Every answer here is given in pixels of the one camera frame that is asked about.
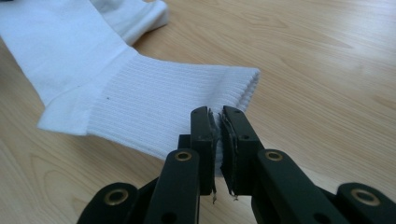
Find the wooden table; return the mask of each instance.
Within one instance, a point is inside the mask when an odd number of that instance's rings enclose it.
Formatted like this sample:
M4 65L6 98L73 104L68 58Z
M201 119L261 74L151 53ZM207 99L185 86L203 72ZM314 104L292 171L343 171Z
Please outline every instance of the wooden table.
M287 152L320 187L361 182L396 201L396 3L167 0L169 24L134 45L183 63L256 66L247 117L266 147ZM113 182L142 187L163 161L95 136L37 129L35 90L0 43L1 223L76 223ZM255 223L218 180L201 223Z

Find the table surface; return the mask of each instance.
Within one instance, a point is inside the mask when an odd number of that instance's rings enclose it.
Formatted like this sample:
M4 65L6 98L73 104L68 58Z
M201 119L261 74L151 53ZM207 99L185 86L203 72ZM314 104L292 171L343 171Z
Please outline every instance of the table surface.
M134 47L181 63L255 66L247 110L262 143L331 192L360 182L396 201L396 2L167 0L168 25ZM2 223L76 223L107 184L142 187L163 161L95 136L37 129L35 90L0 41ZM222 178L201 223L255 223Z

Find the fabric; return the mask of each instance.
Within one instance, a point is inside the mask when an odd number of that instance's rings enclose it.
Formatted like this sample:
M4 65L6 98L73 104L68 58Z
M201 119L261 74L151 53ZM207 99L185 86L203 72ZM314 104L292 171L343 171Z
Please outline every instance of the fabric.
M91 0L108 25L132 45L143 33L164 26L168 22L168 7L156 0Z
M194 108L245 110L258 82L256 68L140 55L88 0L3 2L0 15L0 35L45 106L44 130L94 134L165 159L190 132Z

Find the sock cuff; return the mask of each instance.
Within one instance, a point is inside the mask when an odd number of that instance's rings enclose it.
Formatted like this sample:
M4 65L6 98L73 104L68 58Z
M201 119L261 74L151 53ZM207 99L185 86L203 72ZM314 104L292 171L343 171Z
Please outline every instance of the sock cuff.
M106 84L95 102L89 134L165 159L180 134L190 133L190 113L207 105L242 110L256 87L256 68L172 63L136 55Z

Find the screw hole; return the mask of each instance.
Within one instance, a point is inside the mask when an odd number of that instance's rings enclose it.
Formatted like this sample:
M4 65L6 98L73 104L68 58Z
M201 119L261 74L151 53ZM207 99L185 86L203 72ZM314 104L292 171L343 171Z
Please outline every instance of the screw hole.
M165 213L161 217L161 221L165 224L172 224L175 223L177 220L177 215L175 213Z
M370 206L379 206L381 204L379 199L373 193L365 189L353 189L350 193L360 203Z
M330 224L330 223L332 223L330 221L330 219L326 215L323 215L321 213L315 213L314 214L314 219L320 224Z
M266 152L265 157L271 161L281 161L283 159L283 156L280 153L274 151Z
M126 189L113 189L105 196L105 203L110 206L123 203L128 198Z
M178 152L175 157L178 161L189 161L192 155L189 152L182 151Z

